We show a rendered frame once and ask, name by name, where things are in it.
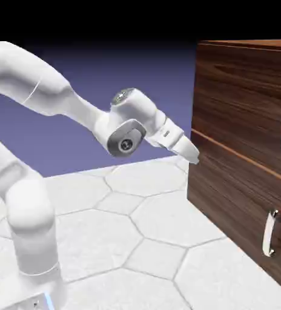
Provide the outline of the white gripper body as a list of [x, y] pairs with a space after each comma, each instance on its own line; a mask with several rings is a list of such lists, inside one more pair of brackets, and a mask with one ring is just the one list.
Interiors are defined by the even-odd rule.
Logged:
[[199, 163], [199, 150], [185, 135], [172, 147], [171, 151], [187, 160], [189, 163], [197, 165]]

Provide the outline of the dark wood cabinet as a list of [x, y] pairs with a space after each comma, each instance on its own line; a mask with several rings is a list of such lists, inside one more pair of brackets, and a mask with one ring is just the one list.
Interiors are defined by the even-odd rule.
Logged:
[[281, 286], [281, 39], [196, 47], [188, 200]]

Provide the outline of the dark wood cabinet door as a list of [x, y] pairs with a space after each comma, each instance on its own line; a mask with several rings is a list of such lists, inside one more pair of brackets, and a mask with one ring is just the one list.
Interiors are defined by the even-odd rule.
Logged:
[[[202, 134], [192, 133], [199, 163], [188, 171], [188, 200], [281, 286], [281, 179]], [[262, 251], [265, 223], [278, 210], [271, 246]]]
[[281, 177], [281, 40], [196, 47], [193, 128]]

